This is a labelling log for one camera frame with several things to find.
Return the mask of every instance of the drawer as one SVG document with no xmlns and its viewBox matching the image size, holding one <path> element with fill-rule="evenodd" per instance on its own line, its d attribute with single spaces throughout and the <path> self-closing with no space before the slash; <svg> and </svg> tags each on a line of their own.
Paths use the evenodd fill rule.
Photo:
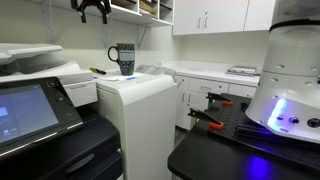
<svg viewBox="0 0 320 180">
<path fill-rule="evenodd" d="M 119 128 L 119 116 L 118 116 L 118 106 L 117 97 L 115 94 L 105 91 L 103 89 L 97 88 L 98 101 L 94 104 L 94 108 L 99 112 L 100 116 L 106 118 L 117 128 Z"/>
<path fill-rule="evenodd" d="M 184 76 L 175 76 L 174 82 L 178 84 L 178 89 L 188 89 L 189 78 Z"/>
<path fill-rule="evenodd" d="M 228 94 L 252 98 L 256 90 L 257 88 L 251 86 L 230 84 Z"/>
<path fill-rule="evenodd" d="M 228 93 L 229 83 L 189 78 L 189 90 L 201 93 Z"/>
</svg>

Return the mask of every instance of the multifunction copier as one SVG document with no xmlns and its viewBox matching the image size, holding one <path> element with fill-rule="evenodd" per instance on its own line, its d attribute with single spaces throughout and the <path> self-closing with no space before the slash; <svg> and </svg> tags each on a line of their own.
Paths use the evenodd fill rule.
<svg viewBox="0 0 320 180">
<path fill-rule="evenodd" d="M 122 179 L 119 132 L 88 110 L 97 101 L 92 72 L 61 59 L 60 50 L 49 44 L 0 43 L 1 177 Z M 66 127 L 62 133 L 43 136 L 60 127 L 60 120 Z"/>
</svg>

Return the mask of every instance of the white machine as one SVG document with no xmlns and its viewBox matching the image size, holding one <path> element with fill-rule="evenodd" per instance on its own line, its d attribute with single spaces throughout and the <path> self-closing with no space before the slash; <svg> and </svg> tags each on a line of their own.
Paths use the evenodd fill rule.
<svg viewBox="0 0 320 180">
<path fill-rule="evenodd" d="M 320 143 L 320 1 L 277 0 L 259 87 L 246 115 L 271 132 Z"/>
<path fill-rule="evenodd" d="M 91 71 L 59 59 L 62 47 L 49 44 L 0 43 L 0 82 L 58 77 L 75 107 L 97 101 Z"/>
<path fill-rule="evenodd" d="M 100 115 L 120 131 L 124 179 L 171 180 L 177 87 L 169 75 L 107 71 L 97 79 Z"/>
</svg>

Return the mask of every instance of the paper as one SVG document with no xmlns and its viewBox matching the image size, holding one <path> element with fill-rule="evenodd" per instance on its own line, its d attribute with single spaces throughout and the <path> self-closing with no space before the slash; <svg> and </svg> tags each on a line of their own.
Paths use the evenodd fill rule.
<svg viewBox="0 0 320 180">
<path fill-rule="evenodd" d="M 233 66 L 227 70 L 227 74 L 241 75 L 241 76 L 255 76 L 257 68 L 246 66 Z"/>
<path fill-rule="evenodd" d="M 144 74 L 134 72 L 131 76 L 122 76 L 120 70 L 106 71 L 106 75 L 94 74 L 93 76 L 100 80 L 106 81 L 123 81 L 123 80 L 132 80 L 137 77 L 143 76 Z"/>
</svg>

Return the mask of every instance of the blue light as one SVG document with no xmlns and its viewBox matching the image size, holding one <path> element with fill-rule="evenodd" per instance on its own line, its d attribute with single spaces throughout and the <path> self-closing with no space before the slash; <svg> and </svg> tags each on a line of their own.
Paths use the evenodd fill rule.
<svg viewBox="0 0 320 180">
<path fill-rule="evenodd" d="M 126 80 L 132 80 L 132 79 L 136 79 L 137 77 L 129 77 Z"/>
<path fill-rule="evenodd" d="M 271 116 L 272 116 L 272 117 L 278 117 L 280 113 L 281 113 L 281 109 L 274 109 L 274 110 L 272 111 Z"/>
<path fill-rule="evenodd" d="M 286 100 L 281 98 L 276 104 L 277 109 L 282 109 L 286 105 Z"/>
<path fill-rule="evenodd" d="M 248 161 L 248 176 L 246 179 L 269 179 L 271 166 L 269 161 L 253 156 Z"/>
<path fill-rule="evenodd" d="M 286 107 L 286 100 L 284 98 L 279 99 L 271 113 L 271 116 L 268 119 L 267 124 L 269 126 L 273 126 L 275 124 L 277 117 L 282 113 L 285 107 Z"/>
</svg>

